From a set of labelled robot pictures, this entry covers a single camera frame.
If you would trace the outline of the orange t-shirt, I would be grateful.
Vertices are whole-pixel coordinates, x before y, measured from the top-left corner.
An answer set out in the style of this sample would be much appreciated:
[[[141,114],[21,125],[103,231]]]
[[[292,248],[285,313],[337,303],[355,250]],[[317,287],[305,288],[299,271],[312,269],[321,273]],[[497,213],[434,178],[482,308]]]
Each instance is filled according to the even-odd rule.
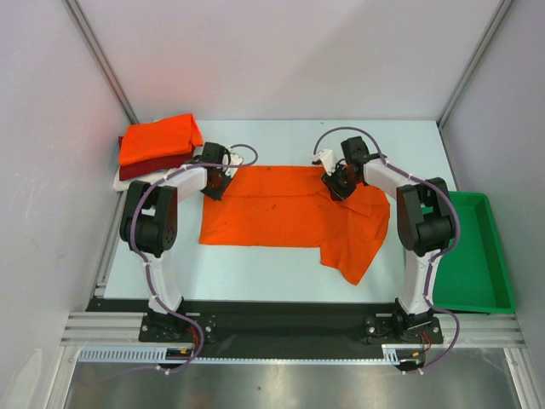
[[[322,175],[312,166],[239,170],[221,200],[204,199],[200,244],[318,248],[322,265],[357,285],[387,236],[390,204],[366,186],[335,201]]]
[[[192,113],[130,125],[118,155],[120,166],[192,152],[204,138]]]

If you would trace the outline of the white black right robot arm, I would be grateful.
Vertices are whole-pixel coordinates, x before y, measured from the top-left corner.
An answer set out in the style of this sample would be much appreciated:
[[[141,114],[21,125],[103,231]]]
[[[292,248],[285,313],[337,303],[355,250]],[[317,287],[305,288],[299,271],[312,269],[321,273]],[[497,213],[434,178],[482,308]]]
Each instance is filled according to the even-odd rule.
[[[402,314],[393,333],[412,342],[423,332],[419,316],[430,314],[433,286],[442,256],[457,245],[460,221],[441,178],[423,180],[401,170],[380,151],[370,153],[360,136],[341,143],[342,158],[330,149],[313,150],[324,168],[322,181],[333,200],[348,199],[360,184],[377,187],[397,205],[397,232],[405,250],[404,283],[396,303]]]

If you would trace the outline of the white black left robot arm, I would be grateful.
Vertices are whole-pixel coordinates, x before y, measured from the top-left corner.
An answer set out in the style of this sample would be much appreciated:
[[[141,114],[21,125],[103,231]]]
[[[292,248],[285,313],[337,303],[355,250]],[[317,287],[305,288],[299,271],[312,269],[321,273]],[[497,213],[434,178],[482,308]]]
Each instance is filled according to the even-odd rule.
[[[195,193],[220,200],[244,159],[230,147],[207,142],[203,151],[166,170],[156,181],[134,180],[128,185],[120,224],[120,239],[141,258],[151,311],[163,314],[159,331],[169,340],[183,338],[188,320],[176,310],[182,303],[170,250],[178,234],[178,204]]]

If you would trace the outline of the folded white t-shirt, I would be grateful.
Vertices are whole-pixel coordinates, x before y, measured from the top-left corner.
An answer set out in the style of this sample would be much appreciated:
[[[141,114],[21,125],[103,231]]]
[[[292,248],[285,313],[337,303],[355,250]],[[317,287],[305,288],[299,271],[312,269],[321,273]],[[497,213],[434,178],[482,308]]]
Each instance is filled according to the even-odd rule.
[[[127,191],[129,189],[129,185],[133,181],[143,181],[145,183],[153,184],[157,180],[163,180],[163,178],[166,175],[168,175],[169,173],[171,173],[172,171],[174,171],[174,169],[160,170],[160,171],[152,172],[150,174],[146,174],[146,175],[143,175],[143,176],[137,176],[135,178],[131,178],[131,179],[122,181],[120,179],[120,169],[118,169],[115,176],[114,176],[114,178],[113,178],[112,188],[113,188],[114,191],[116,191],[118,193],[122,193],[122,192],[125,192],[125,191]]]

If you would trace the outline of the folded orange t-shirt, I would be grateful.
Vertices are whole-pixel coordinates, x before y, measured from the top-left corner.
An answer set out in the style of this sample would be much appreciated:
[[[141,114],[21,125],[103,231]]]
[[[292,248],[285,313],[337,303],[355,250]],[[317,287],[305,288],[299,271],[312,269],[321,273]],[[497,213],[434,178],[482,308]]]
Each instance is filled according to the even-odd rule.
[[[130,125],[118,155],[120,166],[192,152],[204,138],[192,113]]]

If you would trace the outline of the folded dark red t-shirt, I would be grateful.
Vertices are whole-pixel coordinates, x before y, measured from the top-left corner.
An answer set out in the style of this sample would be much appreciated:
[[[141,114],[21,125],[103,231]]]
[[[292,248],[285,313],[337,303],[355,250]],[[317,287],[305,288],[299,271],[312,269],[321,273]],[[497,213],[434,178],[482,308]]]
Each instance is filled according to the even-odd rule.
[[[203,145],[203,140],[189,137],[156,136],[150,140],[138,140],[135,145],[132,141],[129,148],[123,148],[123,137],[118,137],[120,158],[126,154],[132,162],[124,160],[119,165],[120,179],[128,180],[159,170],[176,168],[193,157],[197,147]]]

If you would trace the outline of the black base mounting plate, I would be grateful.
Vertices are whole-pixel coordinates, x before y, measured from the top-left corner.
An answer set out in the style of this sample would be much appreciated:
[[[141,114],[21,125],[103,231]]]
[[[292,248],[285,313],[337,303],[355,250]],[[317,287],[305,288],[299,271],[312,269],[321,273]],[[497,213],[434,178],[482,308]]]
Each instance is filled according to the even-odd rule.
[[[382,346],[440,346],[437,317],[405,317],[387,303],[185,301],[178,314],[154,313],[146,301],[92,298],[89,313],[138,313],[142,343],[202,345],[203,358],[358,360]]]

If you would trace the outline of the green plastic tray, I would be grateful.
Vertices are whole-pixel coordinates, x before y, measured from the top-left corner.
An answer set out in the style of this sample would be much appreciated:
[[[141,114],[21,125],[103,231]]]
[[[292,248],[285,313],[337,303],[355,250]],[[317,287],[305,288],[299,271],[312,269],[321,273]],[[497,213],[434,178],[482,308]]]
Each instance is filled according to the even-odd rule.
[[[491,203],[482,193],[451,192],[461,223],[458,246],[442,257],[433,288],[443,309],[482,314],[516,310]]]

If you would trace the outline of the aluminium frame rail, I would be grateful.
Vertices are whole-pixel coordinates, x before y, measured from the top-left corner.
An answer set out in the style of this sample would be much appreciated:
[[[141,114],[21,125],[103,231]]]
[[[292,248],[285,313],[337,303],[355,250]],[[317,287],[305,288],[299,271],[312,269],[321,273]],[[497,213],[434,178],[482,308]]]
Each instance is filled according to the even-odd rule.
[[[133,346],[138,343],[143,313],[83,312],[69,314],[62,345]],[[456,346],[465,349],[524,348],[525,340],[513,314],[459,314]]]

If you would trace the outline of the left corner aluminium post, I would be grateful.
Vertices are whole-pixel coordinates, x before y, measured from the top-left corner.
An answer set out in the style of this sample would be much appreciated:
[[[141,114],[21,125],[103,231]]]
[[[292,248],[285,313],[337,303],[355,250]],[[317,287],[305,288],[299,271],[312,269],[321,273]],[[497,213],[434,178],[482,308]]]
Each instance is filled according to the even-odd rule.
[[[61,2],[70,15],[77,31],[81,35],[85,46],[90,52],[95,64],[98,66],[101,75],[105,79],[108,88],[121,108],[123,115],[126,117],[129,124],[138,124],[139,119],[137,118],[135,110],[129,102],[129,98],[123,89],[118,75],[115,73],[111,62],[100,43],[100,39],[91,26],[81,3],[77,0],[62,0]]]

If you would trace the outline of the corner aluminium post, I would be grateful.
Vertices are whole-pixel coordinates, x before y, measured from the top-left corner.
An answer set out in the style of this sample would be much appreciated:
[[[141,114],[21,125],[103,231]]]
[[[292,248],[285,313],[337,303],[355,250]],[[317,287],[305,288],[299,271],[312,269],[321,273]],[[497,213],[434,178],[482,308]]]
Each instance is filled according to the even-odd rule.
[[[81,3],[77,0],[62,0],[61,2],[70,15],[77,31],[81,35],[85,46],[90,52],[95,64],[98,66],[101,75],[105,79],[108,88],[121,108],[123,115],[126,117],[129,124],[138,124],[139,119],[137,118],[135,110],[129,102],[129,98],[123,89],[118,75],[115,73],[111,62],[100,43],[100,39],[91,26]]]
[[[487,23],[484,33],[477,42],[476,48],[471,54],[461,77],[451,92],[448,101],[445,103],[445,106],[439,115],[439,119],[436,121],[440,133],[443,132],[443,129],[447,125],[450,116],[456,110],[463,96],[468,91],[471,82],[479,70],[479,67],[482,65],[491,45],[495,41],[496,36],[502,29],[502,26],[507,20],[511,9],[515,4],[516,1],[514,0],[501,0],[497,5],[492,17],[490,18],[490,21]]]

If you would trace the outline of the right corner aluminium post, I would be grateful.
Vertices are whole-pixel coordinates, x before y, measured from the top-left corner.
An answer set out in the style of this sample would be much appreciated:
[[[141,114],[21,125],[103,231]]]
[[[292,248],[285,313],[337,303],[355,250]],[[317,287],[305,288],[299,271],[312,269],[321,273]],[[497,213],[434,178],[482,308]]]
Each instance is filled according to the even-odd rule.
[[[439,119],[436,121],[440,133],[443,132],[443,129],[447,125],[450,116],[456,110],[463,96],[468,91],[471,82],[479,70],[479,67],[482,65],[491,45],[495,41],[496,36],[502,29],[502,26],[507,20],[511,9],[515,4],[516,1],[514,0],[501,0],[497,5],[492,17],[490,18],[490,21],[487,23],[484,33],[477,42],[476,48],[471,54],[461,77],[451,92],[448,101],[445,103],[445,106],[439,115]]]

